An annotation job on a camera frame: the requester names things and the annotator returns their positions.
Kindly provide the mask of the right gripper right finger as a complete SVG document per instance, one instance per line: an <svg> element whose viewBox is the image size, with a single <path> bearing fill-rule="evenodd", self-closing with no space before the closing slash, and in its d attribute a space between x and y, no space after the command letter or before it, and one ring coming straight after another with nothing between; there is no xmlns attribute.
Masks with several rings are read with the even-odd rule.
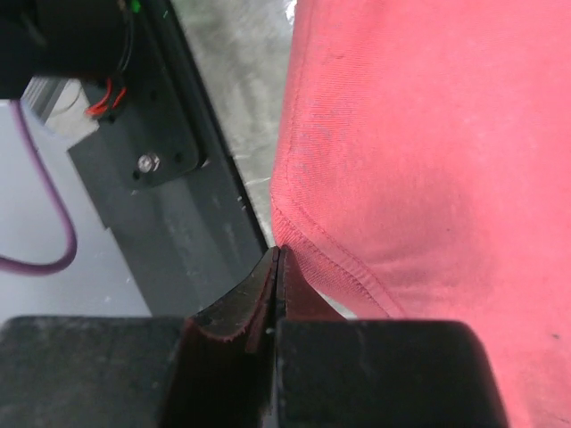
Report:
<svg viewBox="0 0 571 428"><path fill-rule="evenodd" d="M481 341L442 320L348 320L305 280L294 252L276 276L282 427L505 427Z"/></svg>

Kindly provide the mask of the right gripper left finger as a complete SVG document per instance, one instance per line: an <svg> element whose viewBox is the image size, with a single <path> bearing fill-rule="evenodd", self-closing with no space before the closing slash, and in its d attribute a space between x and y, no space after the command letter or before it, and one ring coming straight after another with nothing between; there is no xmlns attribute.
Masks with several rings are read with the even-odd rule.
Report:
<svg viewBox="0 0 571 428"><path fill-rule="evenodd" d="M278 249L191 317L16 317L4 427L274 427Z"/></svg>

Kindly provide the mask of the pink red t shirt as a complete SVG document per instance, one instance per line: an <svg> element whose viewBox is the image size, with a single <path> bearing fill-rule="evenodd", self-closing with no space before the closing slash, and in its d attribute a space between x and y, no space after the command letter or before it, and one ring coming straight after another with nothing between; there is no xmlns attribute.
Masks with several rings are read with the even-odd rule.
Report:
<svg viewBox="0 0 571 428"><path fill-rule="evenodd" d="M569 2L299 2L270 199L318 291L467 323L509 423L569 426Z"/></svg>

